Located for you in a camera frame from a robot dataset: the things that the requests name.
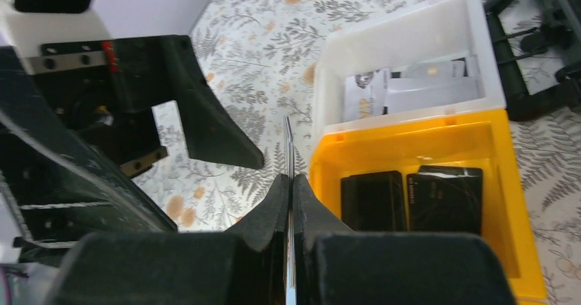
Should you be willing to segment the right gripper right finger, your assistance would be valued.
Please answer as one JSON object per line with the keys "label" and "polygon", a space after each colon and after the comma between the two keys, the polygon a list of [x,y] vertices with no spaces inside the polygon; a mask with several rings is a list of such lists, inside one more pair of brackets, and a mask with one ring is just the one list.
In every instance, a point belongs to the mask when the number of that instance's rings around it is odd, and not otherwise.
{"label": "right gripper right finger", "polygon": [[469,234],[356,232],[293,180],[299,304],[515,304],[501,263]]}

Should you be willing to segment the clear plastic card bin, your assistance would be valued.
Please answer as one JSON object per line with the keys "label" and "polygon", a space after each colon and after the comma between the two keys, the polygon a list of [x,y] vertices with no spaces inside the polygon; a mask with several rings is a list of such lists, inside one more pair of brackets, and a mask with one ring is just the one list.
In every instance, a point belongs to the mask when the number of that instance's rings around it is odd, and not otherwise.
{"label": "clear plastic card bin", "polygon": [[[400,71],[411,64],[473,56],[475,95],[456,103],[343,121],[345,80],[381,68]],[[489,110],[506,100],[481,0],[427,0],[382,18],[331,33],[314,72],[313,140],[326,134],[377,128]]]}

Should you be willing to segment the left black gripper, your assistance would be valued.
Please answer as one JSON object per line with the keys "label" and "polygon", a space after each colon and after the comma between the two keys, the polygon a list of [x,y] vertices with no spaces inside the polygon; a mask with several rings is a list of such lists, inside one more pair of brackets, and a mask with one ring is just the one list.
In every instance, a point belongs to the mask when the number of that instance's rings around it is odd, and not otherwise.
{"label": "left black gripper", "polygon": [[173,98],[190,158],[264,167],[188,36],[45,43],[21,59],[2,47],[1,261],[57,263],[92,232],[176,232],[127,177],[168,156],[153,107]]}

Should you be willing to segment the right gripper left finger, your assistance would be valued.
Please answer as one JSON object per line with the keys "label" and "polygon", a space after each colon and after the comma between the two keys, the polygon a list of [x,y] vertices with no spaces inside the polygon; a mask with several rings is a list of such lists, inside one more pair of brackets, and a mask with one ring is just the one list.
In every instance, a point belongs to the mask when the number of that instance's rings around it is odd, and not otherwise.
{"label": "right gripper left finger", "polygon": [[222,232],[93,233],[64,258],[47,304],[282,304],[290,180]]}

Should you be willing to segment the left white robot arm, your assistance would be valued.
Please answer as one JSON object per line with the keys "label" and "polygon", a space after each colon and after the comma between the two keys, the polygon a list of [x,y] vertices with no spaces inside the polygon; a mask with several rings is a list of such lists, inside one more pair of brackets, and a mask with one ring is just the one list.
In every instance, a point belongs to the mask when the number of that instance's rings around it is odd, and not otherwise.
{"label": "left white robot arm", "polygon": [[1,263],[56,266],[97,231],[174,232],[133,182],[168,155],[174,101],[188,156],[261,169],[183,32],[113,36],[94,0],[1,0]]}

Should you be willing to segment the yellow divided plastic bin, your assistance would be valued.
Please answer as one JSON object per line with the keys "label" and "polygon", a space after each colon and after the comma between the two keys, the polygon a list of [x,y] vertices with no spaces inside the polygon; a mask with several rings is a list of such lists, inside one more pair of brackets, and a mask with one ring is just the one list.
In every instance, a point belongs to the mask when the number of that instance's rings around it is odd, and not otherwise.
{"label": "yellow divided plastic bin", "polygon": [[342,178],[392,170],[407,175],[425,164],[483,170],[482,236],[517,301],[541,304],[547,293],[504,110],[327,134],[311,157],[309,181],[317,198],[340,215]]}

